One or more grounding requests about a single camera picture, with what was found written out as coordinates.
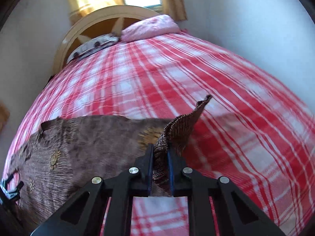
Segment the brown knit fabric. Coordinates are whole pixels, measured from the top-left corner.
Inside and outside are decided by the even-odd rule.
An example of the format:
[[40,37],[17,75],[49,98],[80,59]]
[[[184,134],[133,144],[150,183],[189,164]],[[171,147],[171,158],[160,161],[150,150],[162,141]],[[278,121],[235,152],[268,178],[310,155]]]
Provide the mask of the brown knit fabric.
[[193,126],[211,96],[199,101],[191,114],[168,119],[130,120],[122,116],[57,118],[41,124],[12,157],[10,172],[18,172],[19,213],[27,232],[51,216],[94,176],[117,176],[142,156],[149,143],[154,149],[154,196],[167,196],[168,145],[181,155]]
[[193,127],[199,119],[206,104],[209,103],[211,95],[207,95],[203,101],[198,101],[195,110],[190,114],[177,116],[172,120],[163,130],[154,147],[154,170],[153,179],[155,183],[166,192],[169,192],[169,178],[167,168],[167,150],[169,145],[177,152],[179,156],[182,155],[188,138],[193,131]]

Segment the white and red checkered blanket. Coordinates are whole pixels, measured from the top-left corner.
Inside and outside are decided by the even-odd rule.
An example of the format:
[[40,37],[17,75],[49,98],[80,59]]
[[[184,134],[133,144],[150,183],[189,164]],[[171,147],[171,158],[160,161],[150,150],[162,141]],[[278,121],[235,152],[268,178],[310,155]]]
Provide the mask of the white and red checkered blanket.
[[[184,157],[206,176],[228,176],[287,235],[315,206],[315,118],[281,82],[252,63],[188,34],[119,43],[71,62],[34,101],[11,155],[40,123],[58,116],[173,118],[214,98]],[[135,198],[132,235],[188,235],[185,198]]]

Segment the arched headboard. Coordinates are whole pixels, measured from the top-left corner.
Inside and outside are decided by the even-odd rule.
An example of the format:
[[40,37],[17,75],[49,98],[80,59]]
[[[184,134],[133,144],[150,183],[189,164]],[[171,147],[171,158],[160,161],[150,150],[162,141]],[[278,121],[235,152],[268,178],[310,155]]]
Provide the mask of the arched headboard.
[[65,66],[68,56],[88,39],[102,34],[116,33],[131,24],[159,15],[147,8],[131,5],[115,5],[90,13],[76,22],[61,42],[54,59],[53,74]]

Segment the patterned pillow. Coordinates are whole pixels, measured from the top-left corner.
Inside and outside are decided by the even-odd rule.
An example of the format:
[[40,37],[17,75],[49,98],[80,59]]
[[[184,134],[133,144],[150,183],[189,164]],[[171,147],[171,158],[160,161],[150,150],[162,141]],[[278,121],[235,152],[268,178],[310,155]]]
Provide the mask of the patterned pillow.
[[119,38],[112,33],[95,37],[76,48],[68,57],[67,64],[73,59],[80,61],[81,59],[103,50],[104,48],[113,46],[118,41]]
[[158,15],[138,21],[121,32],[123,42],[152,38],[162,34],[179,33],[179,26],[169,15]]

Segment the silver rivet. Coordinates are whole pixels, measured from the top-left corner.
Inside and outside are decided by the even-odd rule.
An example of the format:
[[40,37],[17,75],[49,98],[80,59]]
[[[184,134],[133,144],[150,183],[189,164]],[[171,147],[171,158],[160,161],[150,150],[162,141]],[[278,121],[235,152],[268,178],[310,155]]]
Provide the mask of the silver rivet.
[[136,168],[136,167],[132,167],[132,168],[129,169],[129,173],[130,173],[130,174],[137,174],[138,171],[139,171],[139,169]]
[[190,167],[185,167],[185,168],[183,168],[183,172],[186,173],[186,174],[190,174],[190,173],[193,172],[193,169],[190,168]]
[[220,182],[221,182],[222,184],[227,184],[229,181],[230,181],[229,178],[226,177],[226,176],[221,176],[221,177],[220,177]]
[[100,182],[102,182],[102,179],[99,176],[92,178],[93,184],[99,184]]

